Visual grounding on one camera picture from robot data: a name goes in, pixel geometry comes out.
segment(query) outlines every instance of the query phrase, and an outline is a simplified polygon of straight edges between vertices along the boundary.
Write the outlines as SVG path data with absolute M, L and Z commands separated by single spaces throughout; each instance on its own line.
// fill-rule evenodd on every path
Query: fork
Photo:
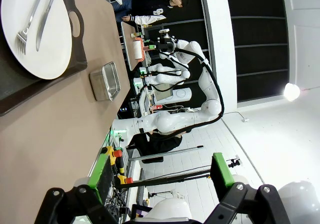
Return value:
M 28 16 L 28 23 L 26 24 L 25 28 L 23 30 L 19 31 L 16 35 L 18 47 L 24 55 L 26 54 L 28 31 L 29 31 L 31 22 L 34 19 L 34 15 L 35 15 L 36 10 L 38 8 L 39 2 L 40 2 L 40 0 L 35 0 L 35 3 L 33 4 L 32 10 L 31 10 L 31 13 Z

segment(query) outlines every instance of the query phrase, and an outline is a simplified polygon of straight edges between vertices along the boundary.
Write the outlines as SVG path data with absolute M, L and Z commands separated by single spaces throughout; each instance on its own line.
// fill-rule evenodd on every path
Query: brown tabletop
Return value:
M 132 71 L 133 69 L 136 68 L 138 65 L 139 61 L 135 59 L 135 52 L 134 52 L 134 41 L 136 40 L 134 37 L 131 37 L 131 33 L 135 33 L 136 29 L 125 23 L 121 22 L 121 29 L 122 29 L 122 36 L 123 36 L 123 42 L 125 46 L 125 52 L 126 52 L 126 57 L 127 61 L 129 64 L 129 68 Z
M 84 19 L 86 70 L 0 117 L 0 223 L 34 222 L 48 189 L 86 177 L 129 89 L 114 11 L 105 0 L 75 0 Z M 114 61 L 121 91 L 97 102 L 89 73 Z

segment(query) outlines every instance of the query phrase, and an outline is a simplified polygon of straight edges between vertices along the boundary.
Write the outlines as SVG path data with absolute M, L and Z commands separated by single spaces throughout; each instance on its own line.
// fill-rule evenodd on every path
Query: brown tray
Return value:
M 53 80 L 44 80 L 29 73 L 12 54 L 2 26 L 0 28 L 0 116 L 26 102 L 47 88 L 87 68 L 83 45 L 84 20 L 76 7 L 75 0 L 63 0 L 67 12 L 75 12 L 80 22 L 80 35 L 72 37 L 72 51 L 65 72 Z

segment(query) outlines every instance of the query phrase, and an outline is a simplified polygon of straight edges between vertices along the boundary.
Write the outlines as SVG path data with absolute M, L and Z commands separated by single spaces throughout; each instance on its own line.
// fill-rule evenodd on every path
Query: knife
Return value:
M 42 34 L 44 32 L 44 28 L 45 28 L 45 25 L 46 25 L 46 21 L 47 21 L 47 18 L 48 18 L 48 15 L 49 15 L 49 12 L 50 12 L 50 9 L 51 9 L 51 6 L 52 6 L 52 3 L 54 2 L 54 0 L 50 0 L 49 1 L 49 4 L 42 16 L 42 19 L 40 21 L 40 25 L 39 25 L 39 28 L 38 28 L 38 33 L 36 35 L 36 43 L 35 43 L 35 47 L 36 47 L 36 51 L 38 52 L 39 51 L 39 48 L 40 48 L 40 43 L 41 43 L 41 38 L 42 38 Z

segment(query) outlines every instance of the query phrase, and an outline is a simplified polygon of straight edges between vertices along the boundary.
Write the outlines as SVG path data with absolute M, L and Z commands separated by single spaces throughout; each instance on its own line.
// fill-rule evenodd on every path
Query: plate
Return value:
M 18 48 L 16 37 L 25 28 L 35 1 L 2 0 L 2 29 L 13 55 L 27 71 L 42 79 L 55 79 L 65 72 L 71 57 L 72 34 L 68 12 L 63 0 L 53 1 L 37 51 L 38 28 L 49 3 L 49 0 L 40 0 L 27 34 L 24 55 Z

